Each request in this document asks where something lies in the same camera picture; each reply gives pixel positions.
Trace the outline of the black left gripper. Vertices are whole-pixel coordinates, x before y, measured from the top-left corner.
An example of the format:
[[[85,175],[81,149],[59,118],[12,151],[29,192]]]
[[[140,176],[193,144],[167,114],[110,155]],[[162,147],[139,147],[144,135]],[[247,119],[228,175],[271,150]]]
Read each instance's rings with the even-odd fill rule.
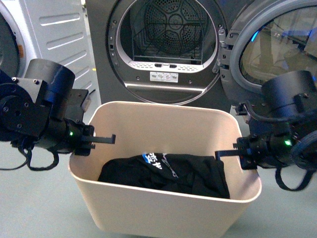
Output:
[[[70,119],[62,121],[50,119],[49,124],[38,140],[38,146],[59,154],[75,153],[80,156],[90,155],[93,143],[114,144],[116,135],[111,137],[93,136],[94,127],[76,123]]]

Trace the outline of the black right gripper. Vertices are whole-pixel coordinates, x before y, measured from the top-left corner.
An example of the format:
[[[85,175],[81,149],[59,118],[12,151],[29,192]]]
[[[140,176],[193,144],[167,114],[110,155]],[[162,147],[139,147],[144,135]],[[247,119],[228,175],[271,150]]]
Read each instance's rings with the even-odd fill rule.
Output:
[[[249,135],[240,137],[233,148],[237,150],[215,151],[215,159],[221,157],[239,156],[241,168],[255,170],[257,167],[264,169],[278,169],[293,165],[290,158],[293,141],[289,135]]]

